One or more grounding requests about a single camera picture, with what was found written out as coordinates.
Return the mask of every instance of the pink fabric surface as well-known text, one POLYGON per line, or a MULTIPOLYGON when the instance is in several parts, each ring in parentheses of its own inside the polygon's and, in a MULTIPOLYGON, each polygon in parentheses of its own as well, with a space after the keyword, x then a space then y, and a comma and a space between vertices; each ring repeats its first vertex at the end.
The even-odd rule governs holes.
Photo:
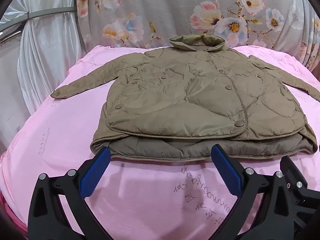
MULTIPOLYGON (((320 90, 320 83, 294 57, 256 46, 236 48, 255 55, 308 82, 320 90)), ((61 85, 84 76, 123 54, 144 49, 95 47, 73 66, 61 85)), ((89 149, 97 129, 101 107, 112 82, 66 100, 48 97, 19 131, 0 165, 0 188, 16 216, 28 222, 28 211, 36 180, 42 172, 61 176, 93 157, 89 149)), ((303 91, 289 87, 301 104, 320 140, 320 103, 303 91)), ((297 154, 292 160, 308 181, 320 190, 320 160, 297 154)), ((241 160, 244 167, 272 175, 280 159, 241 160)), ((65 198, 61 199, 72 228, 81 232, 65 198)), ((121 240, 208 239, 228 214, 236 197, 224 185, 211 161, 157 163, 112 160, 95 192, 86 202, 102 226, 121 240)), ((248 229, 256 212, 243 230, 248 229)))

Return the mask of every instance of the quilted jacket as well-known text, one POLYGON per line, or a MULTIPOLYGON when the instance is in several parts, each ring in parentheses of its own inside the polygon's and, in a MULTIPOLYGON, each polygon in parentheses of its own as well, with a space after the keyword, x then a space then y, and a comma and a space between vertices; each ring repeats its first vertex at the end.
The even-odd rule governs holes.
POLYGON ((69 98, 116 79, 93 153, 108 146, 112 157, 125 159, 201 160, 215 143, 240 158, 316 152, 315 134, 284 84, 320 101, 317 89, 213 35, 170 43, 121 56, 51 94, 69 98))

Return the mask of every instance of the snap button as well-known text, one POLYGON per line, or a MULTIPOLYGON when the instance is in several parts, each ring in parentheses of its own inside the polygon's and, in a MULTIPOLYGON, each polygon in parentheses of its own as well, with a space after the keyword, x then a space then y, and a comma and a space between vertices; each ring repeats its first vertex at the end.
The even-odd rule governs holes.
POLYGON ((235 122, 235 126, 236 127, 241 127, 241 126, 243 126, 244 125, 244 121, 242 121, 242 120, 239 120, 239 121, 236 121, 235 122))

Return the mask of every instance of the metal screw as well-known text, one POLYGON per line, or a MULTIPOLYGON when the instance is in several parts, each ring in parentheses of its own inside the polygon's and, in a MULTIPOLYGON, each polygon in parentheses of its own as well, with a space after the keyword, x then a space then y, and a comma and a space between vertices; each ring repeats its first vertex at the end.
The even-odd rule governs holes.
POLYGON ((302 187, 302 182, 301 182, 301 181, 298 181, 298 182, 297 182, 297 187, 298 187, 298 188, 301 188, 301 187, 302 187))
POLYGON ((283 177, 283 174, 282 174, 281 171, 277 171, 277 172, 276 172, 276 176, 277 176, 278 178, 282 178, 282 177, 283 177))
POLYGON ((246 168, 246 169, 245 169, 245 172, 246 172, 247 174, 249 174, 249 175, 254 174, 254 170, 253 170, 252 168, 246 168))
POLYGON ((45 173, 40 174, 39 179, 45 179, 47 175, 45 173))
POLYGON ((70 170, 68 171, 68 176, 72 177, 76 174, 76 170, 70 170))

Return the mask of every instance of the gray fabric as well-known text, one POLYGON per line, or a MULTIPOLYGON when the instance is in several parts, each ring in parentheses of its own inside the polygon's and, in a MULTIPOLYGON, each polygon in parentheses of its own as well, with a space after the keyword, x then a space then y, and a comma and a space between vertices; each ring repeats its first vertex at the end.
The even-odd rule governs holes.
POLYGON ((231 47, 286 52, 320 75, 320 21, 308 0, 77 1, 88 51, 96 45, 156 48, 169 46, 171 37, 209 33, 231 47))
POLYGON ((195 161, 211 157, 211 148, 219 144, 230 157, 248 159, 269 159, 290 155, 301 150, 311 154, 312 143, 297 133, 287 138, 263 141, 232 140, 166 140, 129 136, 110 144, 113 158, 157 160, 157 161, 195 161))

